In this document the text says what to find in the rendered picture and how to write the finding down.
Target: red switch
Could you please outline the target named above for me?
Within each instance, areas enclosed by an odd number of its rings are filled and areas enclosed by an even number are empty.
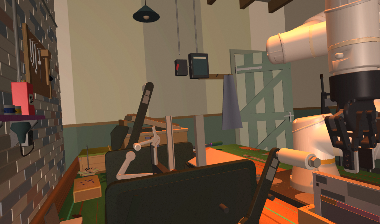
[[[22,115],[35,115],[34,89],[28,82],[12,82],[14,106],[21,106]]]

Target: green wooden door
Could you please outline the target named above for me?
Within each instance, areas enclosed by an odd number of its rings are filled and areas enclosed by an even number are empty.
[[[291,66],[273,65],[265,51],[235,54],[240,145],[293,148]]]

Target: label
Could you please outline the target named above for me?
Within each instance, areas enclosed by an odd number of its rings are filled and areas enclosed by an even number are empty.
[[[33,94],[28,94],[29,95],[29,105],[34,105],[34,95]]]

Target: shelf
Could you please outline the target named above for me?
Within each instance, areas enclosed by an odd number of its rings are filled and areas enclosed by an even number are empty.
[[[223,75],[232,75],[232,74],[210,74],[209,78],[199,78],[199,79],[222,79]]]
[[[0,115],[0,121],[42,120],[45,116],[36,115]]]

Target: brick wall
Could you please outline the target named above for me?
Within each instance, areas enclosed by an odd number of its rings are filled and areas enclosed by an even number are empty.
[[[49,8],[54,17],[54,0],[45,0],[46,5],[41,0],[17,0],[17,3],[19,27],[27,23],[52,54],[53,98],[35,94],[35,112],[46,119],[38,120],[33,128],[35,149],[30,155],[22,157],[18,145],[11,147],[9,122],[0,128],[0,224],[30,223],[66,170],[56,27],[46,10]],[[19,39],[22,50],[20,28]],[[10,82],[17,81],[14,43],[12,0],[0,0],[0,104],[5,105],[12,105]],[[31,148],[25,147],[25,153]]]

